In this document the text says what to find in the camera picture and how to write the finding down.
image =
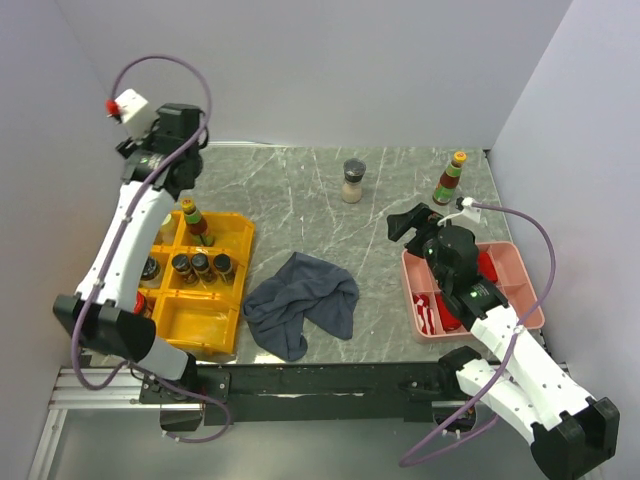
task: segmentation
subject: gray towel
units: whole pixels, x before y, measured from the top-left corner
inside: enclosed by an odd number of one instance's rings
[[[273,277],[244,300],[242,314],[258,345],[282,358],[307,352],[302,323],[307,317],[342,340],[353,336],[358,286],[349,272],[304,253],[294,253]]]

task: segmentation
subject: marble countertop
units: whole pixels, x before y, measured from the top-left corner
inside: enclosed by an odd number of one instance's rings
[[[212,146],[202,152],[204,170],[193,192],[202,210],[242,213],[256,224],[246,292],[274,275],[295,251],[346,268],[360,287],[351,340],[339,340],[309,321],[307,354],[298,363],[435,361],[463,344],[487,355],[478,341],[418,344],[411,330],[400,281],[403,242],[387,239],[386,216],[429,203],[454,150],[433,148],[285,148]],[[460,195],[499,203],[484,153],[469,157]],[[362,200],[342,201],[342,164],[367,164]],[[441,213],[453,207],[437,209]],[[480,242],[511,240],[504,215],[483,212],[475,229]],[[281,363],[258,347],[240,320],[236,354],[206,360]]]

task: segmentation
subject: black lid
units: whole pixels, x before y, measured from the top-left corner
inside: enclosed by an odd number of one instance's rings
[[[209,259],[204,253],[196,253],[191,257],[191,265],[199,272],[209,268]]]
[[[189,263],[189,257],[187,257],[184,253],[180,253],[173,257],[171,260],[171,265],[179,272],[184,272],[185,270],[189,270],[191,264]]]
[[[213,258],[213,266],[216,267],[216,270],[221,272],[228,272],[231,270],[231,259],[229,258],[229,255],[225,255],[224,253],[216,255]]]
[[[350,158],[344,162],[344,178],[351,183],[358,183],[367,171],[367,164],[358,158]]]
[[[141,280],[151,280],[157,275],[157,271],[159,269],[158,261],[153,257],[147,257],[147,261],[144,264],[144,268],[142,269],[142,275],[140,276]]]

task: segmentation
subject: pink tray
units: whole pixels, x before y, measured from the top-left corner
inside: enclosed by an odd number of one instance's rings
[[[478,243],[481,252],[488,252],[498,273],[498,288],[507,297],[518,315],[524,314],[536,301],[536,294],[527,275],[520,252],[510,242]],[[436,305],[436,293],[440,293],[436,281],[431,275],[427,262],[423,258],[402,253],[402,287],[411,322],[411,333],[417,342],[447,342],[472,337],[464,327],[445,332],[440,323],[440,314]],[[433,309],[435,334],[428,335],[420,330],[418,314],[413,303],[414,293],[424,293],[429,297],[429,306]],[[544,325],[544,314],[538,308],[524,323],[529,329],[538,329]]]

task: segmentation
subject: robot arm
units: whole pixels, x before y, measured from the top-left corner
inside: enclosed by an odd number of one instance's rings
[[[122,113],[121,121],[131,134],[129,140],[118,146],[126,162],[123,184],[113,220],[91,269],[75,295],[59,295],[54,303],[54,314],[70,335],[89,292],[97,283],[98,271],[131,199],[142,181],[194,134],[200,122],[198,107],[165,104],[154,112],[133,90],[124,92],[116,103]],[[135,362],[159,377],[178,381],[187,389],[192,389],[196,382],[195,358],[157,337],[156,325],[151,319],[132,312],[140,274],[156,232],[180,192],[193,188],[202,171],[199,148],[193,145],[163,171],[153,187],[144,192],[133,214],[126,218],[129,225],[111,268],[104,281],[99,282],[101,290],[89,309],[81,336],[84,347]]]
[[[473,199],[459,199],[460,213],[442,217],[424,204],[387,218],[389,239],[410,228],[406,245],[425,258],[449,311],[501,361],[514,334],[517,341],[505,374],[480,399],[513,426],[531,446],[540,469],[552,480],[573,480],[615,454],[620,414],[608,399],[596,401],[569,378],[523,327],[498,288],[478,273],[473,233],[452,220],[477,223]],[[469,347],[440,362],[455,374],[460,390],[481,393],[496,371]]]

